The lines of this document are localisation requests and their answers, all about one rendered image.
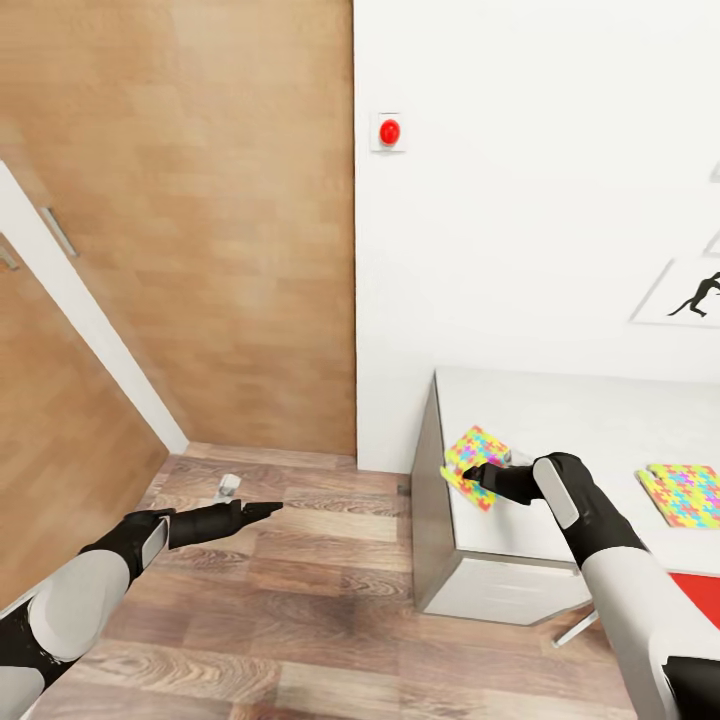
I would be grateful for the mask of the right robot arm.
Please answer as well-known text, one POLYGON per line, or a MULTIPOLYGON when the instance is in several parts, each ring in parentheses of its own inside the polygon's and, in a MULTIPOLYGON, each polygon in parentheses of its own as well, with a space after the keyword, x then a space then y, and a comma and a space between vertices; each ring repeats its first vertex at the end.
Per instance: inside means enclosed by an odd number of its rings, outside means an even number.
POLYGON ((463 479, 524 506, 545 499, 601 618, 637 720, 720 720, 720 631, 673 581, 581 458, 510 448, 463 479))

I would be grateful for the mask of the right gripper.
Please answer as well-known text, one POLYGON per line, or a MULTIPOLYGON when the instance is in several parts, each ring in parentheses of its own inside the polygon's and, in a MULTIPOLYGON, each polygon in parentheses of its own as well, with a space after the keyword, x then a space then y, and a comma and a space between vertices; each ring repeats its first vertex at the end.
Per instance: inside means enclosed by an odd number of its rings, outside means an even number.
POLYGON ((495 492, 499 496, 513 500, 524 506, 531 506, 531 499, 525 497, 516 486, 515 473, 521 467, 508 466, 508 468, 496 466, 486 462, 480 467, 474 466, 463 473, 463 479, 479 481, 479 486, 495 492))

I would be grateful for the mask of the jigsaw puzzle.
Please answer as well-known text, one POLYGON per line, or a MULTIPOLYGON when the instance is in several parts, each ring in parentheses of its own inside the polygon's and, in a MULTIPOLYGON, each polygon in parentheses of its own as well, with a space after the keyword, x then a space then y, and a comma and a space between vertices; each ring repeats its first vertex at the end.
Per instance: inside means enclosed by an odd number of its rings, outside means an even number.
POLYGON ((720 530, 720 475, 711 466, 652 463, 649 471, 637 475, 671 527, 720 530))
POLYGON ((483 513, 499 498, 495 492, 479 486, 479 481, 463 479, 463 473, 474 466, 490 462, 496 466, 503 467, 503 457, 509 448, 497 441, 495 437, 475 425, 460 441, 457 441, 450 451, 445 453, 445 460, 457 465, 454 472, 449 468, 441 467, 441 475, 451 485, 455 486, 473 505, 476 505, 483 513))

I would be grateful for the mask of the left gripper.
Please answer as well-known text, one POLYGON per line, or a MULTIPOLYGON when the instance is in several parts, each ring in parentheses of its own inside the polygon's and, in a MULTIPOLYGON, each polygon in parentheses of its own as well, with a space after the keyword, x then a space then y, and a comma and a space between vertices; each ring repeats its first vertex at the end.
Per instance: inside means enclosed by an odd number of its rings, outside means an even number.
POLYGON ((219 538, 229 537, 243 528, 248 522, 280 510, 281 502, 246 503, 231 500, 229 504, 218 504, 194 510, 193 543, 200 544, 219 538))

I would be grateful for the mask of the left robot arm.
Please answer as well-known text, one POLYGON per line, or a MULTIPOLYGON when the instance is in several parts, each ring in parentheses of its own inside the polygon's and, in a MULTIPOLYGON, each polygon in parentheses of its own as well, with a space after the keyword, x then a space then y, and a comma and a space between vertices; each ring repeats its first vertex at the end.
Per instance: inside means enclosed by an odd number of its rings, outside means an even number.
POLYGON ((281 502, 231 500, 224 474, 213 506, 127 513, 120 525, 0 611, 0 720, 19 720, 101 638, 111 613, 168 541, 168 550, 229 537, 281 502))

